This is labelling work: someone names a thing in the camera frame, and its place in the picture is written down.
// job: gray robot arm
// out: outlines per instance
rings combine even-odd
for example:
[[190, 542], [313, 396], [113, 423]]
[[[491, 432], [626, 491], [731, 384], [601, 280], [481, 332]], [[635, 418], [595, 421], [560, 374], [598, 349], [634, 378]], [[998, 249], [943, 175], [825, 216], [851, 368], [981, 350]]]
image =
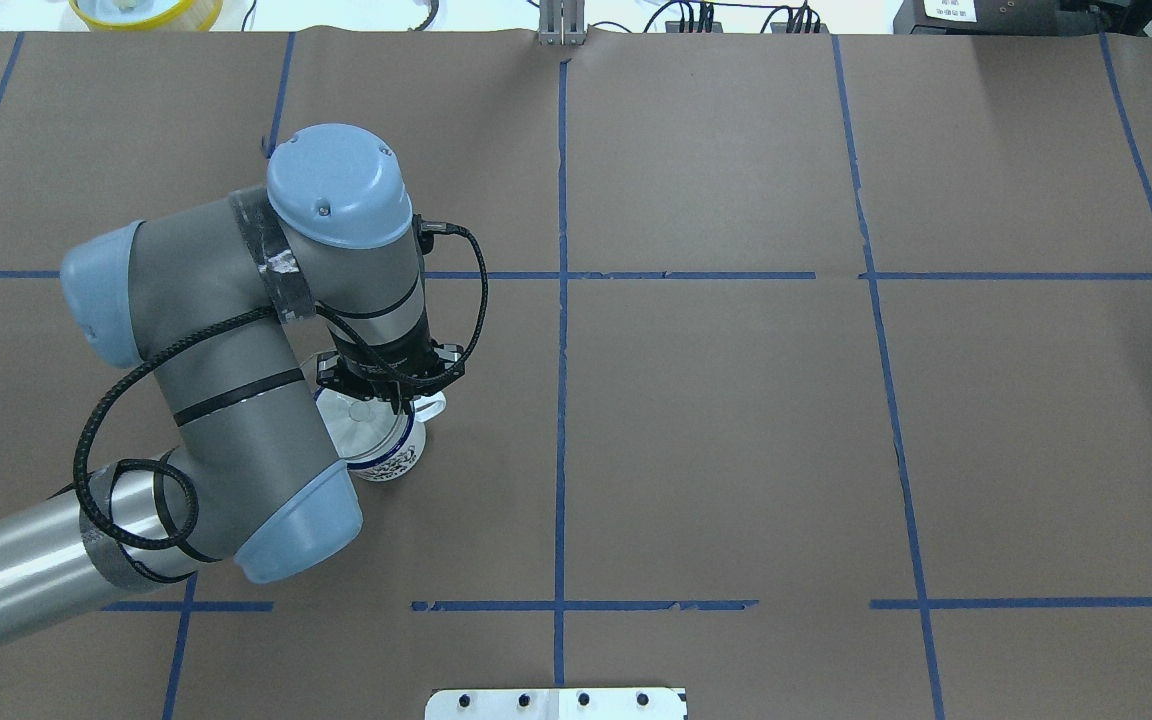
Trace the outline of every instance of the gray robot arm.
[[[473, 341], [435, 344], [425, 316], [422, 249], [448, 225], [414, 219], [380, 138], [303, 129], [266, 181], [65, 258], [88, 341], [139, 365], [132, 374], [154, 370], [183, 442], [89, 473], [97, 409], [74, 486], [0, 521], [0, 644], [206, 562], [233, 558], [257, 583], [289, 577], [357, 536], [357, 495], [282, 323], [329, 318], [338, 350], [320, 357], [319, 384], [399, 410], [463, 373]], [[479, 328], [485, 275], [483, 301]]]

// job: cup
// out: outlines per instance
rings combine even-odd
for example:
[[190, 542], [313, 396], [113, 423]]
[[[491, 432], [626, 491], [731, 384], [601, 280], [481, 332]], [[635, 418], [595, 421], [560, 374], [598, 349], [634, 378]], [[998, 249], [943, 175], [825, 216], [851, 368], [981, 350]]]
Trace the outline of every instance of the cup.
[[358, 480], [385, 483], [402, 477], [420, 460], [425, 450], [425, 423], [442, 412], [447, 397], [441, 392], [417, 397], [411, 414], [395, 414], [382, 400], [355, 400], [320, 388], [314, 403], [349, 475]]

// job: white label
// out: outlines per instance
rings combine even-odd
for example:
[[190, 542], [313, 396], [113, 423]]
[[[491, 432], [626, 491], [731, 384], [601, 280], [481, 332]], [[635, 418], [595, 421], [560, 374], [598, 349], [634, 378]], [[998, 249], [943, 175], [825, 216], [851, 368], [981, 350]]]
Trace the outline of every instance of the white label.
[[923, 0], [923, 10], [930, 18], [975, 23], [975, 0]]

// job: mug handle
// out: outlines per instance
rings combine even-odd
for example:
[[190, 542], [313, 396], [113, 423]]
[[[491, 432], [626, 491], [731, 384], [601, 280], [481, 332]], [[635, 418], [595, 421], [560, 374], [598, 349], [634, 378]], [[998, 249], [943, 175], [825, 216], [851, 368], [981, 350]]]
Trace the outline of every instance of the mug handle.
[[412, 416], [417, 423], [429, 423], [433, 420], [442, 410], [447, 409], [447, 396], [441, 392], [435, 392], [429, 397], [417, 397], [412, 401]]

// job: light blue cover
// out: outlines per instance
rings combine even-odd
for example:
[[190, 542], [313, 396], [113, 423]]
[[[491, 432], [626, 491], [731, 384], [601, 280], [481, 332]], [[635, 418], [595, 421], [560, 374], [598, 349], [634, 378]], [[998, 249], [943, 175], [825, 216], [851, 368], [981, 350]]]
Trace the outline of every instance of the light blue cover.
[[132, 238], [142, 222], [145, 220], [84, 242], [60, 263], [60, 290], [69, 313], [101, 359], [115, 367], [141, 364], [127, 283]]
[[358, 495], [339, 460], [270, 515], [234, 562], [252, 583], [273, 583], [332, 558], [361, 530]]
[[326, 245], [366, 250], [411, 228], [412, 202], [397, 158], [358, 127], [302, 129], [274, 150], [265, 182], [283, 222]]

